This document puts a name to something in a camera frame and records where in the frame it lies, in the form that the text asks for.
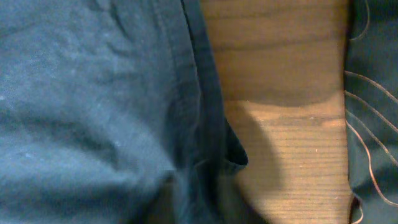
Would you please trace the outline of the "navy blue shorts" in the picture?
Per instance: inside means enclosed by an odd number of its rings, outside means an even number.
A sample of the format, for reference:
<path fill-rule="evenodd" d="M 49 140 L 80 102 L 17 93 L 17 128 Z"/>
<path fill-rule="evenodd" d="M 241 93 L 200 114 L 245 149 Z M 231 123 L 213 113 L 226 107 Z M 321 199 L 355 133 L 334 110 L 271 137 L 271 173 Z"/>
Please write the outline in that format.
<path fill-rule="evenodd" d="M 1 0 L 1 222 L 263 223 L 197 0 Z"/>

